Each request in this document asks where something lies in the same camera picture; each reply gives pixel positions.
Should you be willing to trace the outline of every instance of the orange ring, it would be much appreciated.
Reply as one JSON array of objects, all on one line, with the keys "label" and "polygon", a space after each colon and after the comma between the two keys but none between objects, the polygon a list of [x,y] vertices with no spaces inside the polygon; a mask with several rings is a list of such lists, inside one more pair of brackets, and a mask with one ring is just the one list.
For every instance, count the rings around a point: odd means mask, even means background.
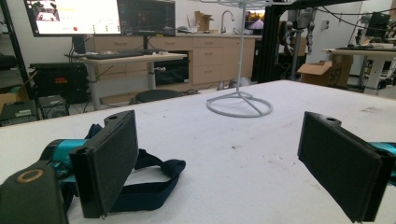
[{"label": "orange ring", "polygon": [[[35,173],[34,176],[31,176],[29,178],[24,178],[26,175],[29,175],[31,173]],[[20,174],[17,178],[17,182],[21,183],[21,184],[27,184],[29,182],[35,181],[37,180],[40,176],[42,176],[44,174],[44,171],[41,169],[34,169],[34,170],[30,170],[30,171],[26,171],[23,172],[22,174]]]}]

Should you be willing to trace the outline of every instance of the white stand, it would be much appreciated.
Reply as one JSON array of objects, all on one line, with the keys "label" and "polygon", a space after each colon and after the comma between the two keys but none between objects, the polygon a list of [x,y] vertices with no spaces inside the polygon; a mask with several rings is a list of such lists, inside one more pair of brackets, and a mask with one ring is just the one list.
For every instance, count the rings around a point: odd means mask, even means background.
[{"label": "white stand", "polygon": [[[210,2],[210,1],[204,1],[201,0],[201,2],[205,3],[215,3],[215,2]],[[245,26],[245,11],[247,9],[247,5],[249,4],[250,7],[267,7],[271,6],[272,1],[263,1],[263,0],[244,0],[244,1],[238,1],[238,0],[218,0],[216,3],[219,3],[221,5],[225,6],[232,6],[232,7],[241,7],[242,8],[242,24],[241,27]],[[215,97],[212,99],[209,99],[206,101],[206,106],[209,110],[224,115],[224,116],[229,116],[229,117],[236,117],[236,118],[258,118],[262,117],[264,115],[267,115],[272,112],[273,106],[262,99],[254,98],[253,95],[250,95],[248,93],[242,92],[239,90],[239,86],[241,83],[241,71],[242,71],[242,59],[243,59],[243,49],[244,49],[244,32],[241,32],[241,45],[240,45],[240,50],[239,50],[239,63],[238,63],[238,79],[237,79],[237,86],[236,86],[236,92],[234,93],[229,93],[220,97]],[[227,113],[223,112],[222,110],[215,109],[212,105],[214,101],[218,100],[223,100],[223,99],[230,99],[230,98],[236,98],[236,99],[243,99],[248,105],[253,107],[253,109],[257,112],[255,114],[236,114],[236,113]],[[259,102],[263,105],[266,105],[268,108],[266,110],[260,110],[257,106],[255,106],[252,102]]]}]

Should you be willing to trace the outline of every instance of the computer tower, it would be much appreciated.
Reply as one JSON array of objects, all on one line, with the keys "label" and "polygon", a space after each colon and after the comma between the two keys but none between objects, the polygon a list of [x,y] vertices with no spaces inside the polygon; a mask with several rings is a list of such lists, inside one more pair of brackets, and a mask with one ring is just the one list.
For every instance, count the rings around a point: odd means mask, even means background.
[{"label": "computer tower", "polygon": [[0,116],[2,127],[37,120],[35,101],[20,101],[4,104]]},{"label": "computer tower", "polygon": [[88,101],[88,73],[84,63],[32,63],[35,97],[61,95],[68,105]]},{"label": "computer tower", "polygon": [[60,95],[44,96],[38,98],[43,119],[55,119],[69,115],[69,110]]}]

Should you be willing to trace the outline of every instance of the monitor screen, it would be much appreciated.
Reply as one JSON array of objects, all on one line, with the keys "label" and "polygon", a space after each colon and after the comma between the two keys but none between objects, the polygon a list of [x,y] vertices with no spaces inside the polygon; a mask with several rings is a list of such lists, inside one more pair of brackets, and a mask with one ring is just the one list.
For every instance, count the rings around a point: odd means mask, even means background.
[{"label": "monitor screen", "polygon": [[118,2],[123,35],[176,35],[174,1],[118,0]]},{"label": "monitor screen", "polygon": [[390,15],[374,12],[367,28],[366,36],[385,39]]},{"label": "monitor screen", "polygon": [[117,0],[24,0],[34,36],[120,34]]},{"label": "monitor screen", "polygon": [[249,10],[245,12],[245,29],[262,30],[264,27],[265,10]]}]

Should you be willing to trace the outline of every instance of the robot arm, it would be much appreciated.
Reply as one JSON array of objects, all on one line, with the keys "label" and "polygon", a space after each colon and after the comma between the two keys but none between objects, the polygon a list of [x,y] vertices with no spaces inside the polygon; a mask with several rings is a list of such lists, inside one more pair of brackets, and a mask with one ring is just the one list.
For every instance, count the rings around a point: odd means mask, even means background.
[{"label": "robot arm", "polygon": [[315,28],[314,19],[316,16],[316,10],[312,7],[301,10],[289,10],[288,21],[286,22],[286,28],[284,29],[283,44],[285,46],[285,52],[290,56],[294,54],[294,48],[290,46],[291,38],[294,34],[300,34],[305,28],[308,28],[307,45],[308,52],[312,51],[312,31]]}]

